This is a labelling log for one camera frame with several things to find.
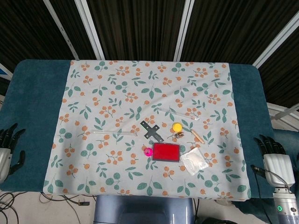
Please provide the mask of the red ink pad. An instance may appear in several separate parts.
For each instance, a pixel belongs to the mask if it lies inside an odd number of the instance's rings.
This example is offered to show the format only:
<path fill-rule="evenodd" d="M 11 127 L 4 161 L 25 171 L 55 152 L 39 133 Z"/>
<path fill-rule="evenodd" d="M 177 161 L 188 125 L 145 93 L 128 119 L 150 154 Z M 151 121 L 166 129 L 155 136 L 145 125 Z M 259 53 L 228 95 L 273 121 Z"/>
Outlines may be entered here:
<path fill-rule="evenodd" d="M 152 160 L 154 161 L 169 161 L 179 162 L 180 146 L 170 143 L 154 143 Z"/>

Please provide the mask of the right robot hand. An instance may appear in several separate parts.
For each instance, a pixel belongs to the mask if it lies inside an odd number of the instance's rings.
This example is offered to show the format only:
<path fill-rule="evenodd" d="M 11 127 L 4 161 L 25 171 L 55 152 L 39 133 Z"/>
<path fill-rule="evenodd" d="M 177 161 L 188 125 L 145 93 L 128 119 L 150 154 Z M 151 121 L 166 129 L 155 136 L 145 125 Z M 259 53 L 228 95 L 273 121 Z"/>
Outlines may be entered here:
<path fill-rule="evenodd" d="M 263 168 L 251 165 L 252 170 L 275 188 L 290 189 L 295 184 L 292 162 L 284 147 L 271 137 L 254 138 L 263 157 Z"/>

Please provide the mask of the clear glass tube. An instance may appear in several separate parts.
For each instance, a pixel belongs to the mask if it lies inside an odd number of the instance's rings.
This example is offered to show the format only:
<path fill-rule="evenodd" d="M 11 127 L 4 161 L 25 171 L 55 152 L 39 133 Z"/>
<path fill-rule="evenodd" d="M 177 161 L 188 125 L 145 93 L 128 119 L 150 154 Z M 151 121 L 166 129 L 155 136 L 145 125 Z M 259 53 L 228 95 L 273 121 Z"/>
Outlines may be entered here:
<path fill-rule="evenodd" d="M 186 118 L 186 119 L 191 119 L 191 120 L 199 120 L 198 116 L 192 115 L 190 112 L 188 112 L 188 114 L 177 112 L 176 110 L 174 110 L 171 107 L 169 107 L 169 108 L 157 107 L 156 110 L 159 112 L 163 112 L 164 115 L 169 116 L 171 118 L 171 120 L 174 120 L 175 116 L 181 117 L 181 118 Z"/>
<path fill-rule="evenodd" d="M 91 131 L 91 133 L 94 134 L 116 134 L 116 135 L 135 135 L 135 133 L 131 133 L 131 132 L 123 132 L 121 130 L 119 131 L 103 131 L 103 130 L 98 130 L 98 131 Z"/>

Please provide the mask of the black metal cross bracket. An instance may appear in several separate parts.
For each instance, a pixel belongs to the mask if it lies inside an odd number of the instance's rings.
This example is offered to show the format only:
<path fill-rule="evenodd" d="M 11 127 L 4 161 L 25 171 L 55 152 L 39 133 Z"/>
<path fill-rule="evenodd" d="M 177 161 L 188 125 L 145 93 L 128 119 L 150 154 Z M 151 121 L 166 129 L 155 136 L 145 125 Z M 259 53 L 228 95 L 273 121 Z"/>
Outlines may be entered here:
<path fill-rule="evenodd" d="M 160 129 L 158 125 L 150 127 L 145 120 L 142 121 L 140 125 L 147 131 L 147 133 L 144 135 L 146 139 L 153 137 L 159 143 L 164 142 L 164 139 L 157 133 L 157 131 Z"/>

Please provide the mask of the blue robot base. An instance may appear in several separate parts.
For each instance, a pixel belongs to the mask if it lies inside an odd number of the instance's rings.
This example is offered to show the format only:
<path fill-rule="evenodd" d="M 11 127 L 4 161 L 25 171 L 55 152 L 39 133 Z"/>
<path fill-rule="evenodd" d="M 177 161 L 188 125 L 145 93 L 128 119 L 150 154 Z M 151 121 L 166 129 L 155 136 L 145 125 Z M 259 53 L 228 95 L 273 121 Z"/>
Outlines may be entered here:
<path fill-rule="evenodd" d="M 190 198 L 98 195 L 93 224 L 194 224 Z"/>

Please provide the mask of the teal table cover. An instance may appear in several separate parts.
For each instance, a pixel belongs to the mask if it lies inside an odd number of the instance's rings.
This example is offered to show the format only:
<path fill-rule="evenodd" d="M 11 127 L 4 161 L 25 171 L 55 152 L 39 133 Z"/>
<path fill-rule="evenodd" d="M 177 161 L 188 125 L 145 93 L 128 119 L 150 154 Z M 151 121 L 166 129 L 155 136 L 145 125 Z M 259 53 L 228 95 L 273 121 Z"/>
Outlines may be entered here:
<path fill-rule="evenodd" d="M 67 74 L 72 60 L 24 60 L 14 75 L 0 110 L 0 129 L 17 123 L 26 129 L 13 155 L 24 150 L 24 166 L 0 185 L 4 191 L 43 192 Z M 252 65 L 231 64 L 234 101 L 252 197 L 257 189 L 251 164 L 262 165 L 254 138 L 273 136 L 269 112 L 258 70 Z"/>

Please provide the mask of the white plastic bag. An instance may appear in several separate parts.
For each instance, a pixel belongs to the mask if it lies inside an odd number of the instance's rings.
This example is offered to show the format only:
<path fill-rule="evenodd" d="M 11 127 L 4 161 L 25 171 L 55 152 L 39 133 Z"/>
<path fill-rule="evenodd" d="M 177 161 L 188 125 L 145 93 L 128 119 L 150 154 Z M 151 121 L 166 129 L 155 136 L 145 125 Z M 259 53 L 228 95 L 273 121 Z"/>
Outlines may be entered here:
<path fill-rule="evenodd" d="M 190 175 L 195 175 L 200 170 L 204 170 L 209 166 L 198 147 L 195 147 L 189 152 L 181 155 L 180 159 Z"/>

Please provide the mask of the wooden handled tool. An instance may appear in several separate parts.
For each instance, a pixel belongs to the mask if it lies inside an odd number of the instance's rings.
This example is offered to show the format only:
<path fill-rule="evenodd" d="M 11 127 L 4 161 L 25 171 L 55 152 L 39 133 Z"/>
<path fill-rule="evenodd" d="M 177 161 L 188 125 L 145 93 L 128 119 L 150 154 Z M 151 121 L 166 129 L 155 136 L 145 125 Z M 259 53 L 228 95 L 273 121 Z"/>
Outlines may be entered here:
<path fill-rule="evenodd" d="M 193 130 L 191 129 L 191 133 L 199 140 L 201 144 L 204 144 L 205 142 L 202 140 L 202 138 Z"/>

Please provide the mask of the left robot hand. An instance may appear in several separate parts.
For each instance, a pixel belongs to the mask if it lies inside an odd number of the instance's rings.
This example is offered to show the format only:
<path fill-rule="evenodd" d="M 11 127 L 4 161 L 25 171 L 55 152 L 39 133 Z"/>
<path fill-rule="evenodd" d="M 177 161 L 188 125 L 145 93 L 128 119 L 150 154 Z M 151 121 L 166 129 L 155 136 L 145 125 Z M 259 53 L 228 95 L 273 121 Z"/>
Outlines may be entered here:
<path fill-rule="evenodd" d="M 0 130 L 0 184 L 2 184 L 9 175 L 12 175 L 22 168 L 25 163 L 26 153 L 22 150 L 20 151 L 18 162 L 13 166 L 11 165 L 18 139 L 26 131 L 26 129 L 21 129 L 14 134 L 17 126 L 18 124 L 15 123 L 6 130 Z"/>

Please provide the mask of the floral patterned cloth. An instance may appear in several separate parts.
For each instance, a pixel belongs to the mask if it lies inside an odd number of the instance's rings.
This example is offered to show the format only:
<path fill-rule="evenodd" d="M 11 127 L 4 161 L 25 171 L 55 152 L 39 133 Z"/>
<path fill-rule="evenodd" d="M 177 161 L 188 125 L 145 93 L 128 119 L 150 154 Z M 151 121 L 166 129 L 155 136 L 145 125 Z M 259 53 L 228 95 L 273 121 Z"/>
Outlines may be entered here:
<path fill-rule="evenodd" d="M 249 199 L 231 72 L 72 60 L 43 192 Z"/>

